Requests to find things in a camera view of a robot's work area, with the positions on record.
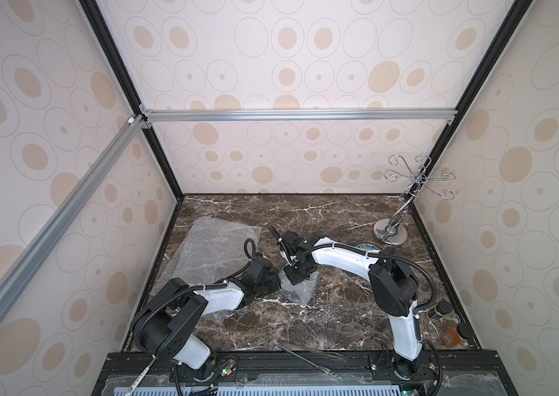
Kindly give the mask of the teal patterned dinner plate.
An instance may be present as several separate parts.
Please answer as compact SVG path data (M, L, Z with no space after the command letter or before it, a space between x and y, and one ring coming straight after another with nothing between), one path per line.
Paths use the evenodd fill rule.
M366 252L380 253L384 251L384 248L381 245L375 243L361 243L357 244L356 247Z

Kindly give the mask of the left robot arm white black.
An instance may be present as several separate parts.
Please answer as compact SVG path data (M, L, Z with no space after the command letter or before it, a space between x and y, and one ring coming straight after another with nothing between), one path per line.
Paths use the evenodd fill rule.
M189 285L172 278L134 316L134 344L157 361L180 363L198 371L213 355L193 335L201 318L245 308L279 289L279 270L259 253L237 277L215 284Z

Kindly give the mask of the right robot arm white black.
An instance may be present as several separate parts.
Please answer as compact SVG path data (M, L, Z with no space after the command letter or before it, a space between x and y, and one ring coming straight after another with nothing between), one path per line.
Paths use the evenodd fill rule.
M370 282L378 307L388 314L396 356L417 361L422 350L419 314L432 307L437 286L417 263L390 251L369 251L312 234L279 233L270 226L280 254L287 262L284 274L296 286L320 266L335 267Z

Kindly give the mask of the bubble wrap around orange plate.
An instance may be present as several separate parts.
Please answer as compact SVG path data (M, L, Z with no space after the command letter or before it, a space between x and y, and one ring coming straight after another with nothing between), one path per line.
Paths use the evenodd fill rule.
M249 262L244 243L256 244L261 227L212 217L198 218L173 256L162 267L150 291L154 297L172 278L179 277L189 285L213 284L244 268Z

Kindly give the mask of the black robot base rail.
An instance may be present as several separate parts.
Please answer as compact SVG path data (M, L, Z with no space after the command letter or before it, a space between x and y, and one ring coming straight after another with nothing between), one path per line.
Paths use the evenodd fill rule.
M133 395L515 395L495 351L429 353L410 379L397 376L385 350L229 351L201 375L186 365L155 362ZM94 395L124 395L152 357L113 353L106 358Z

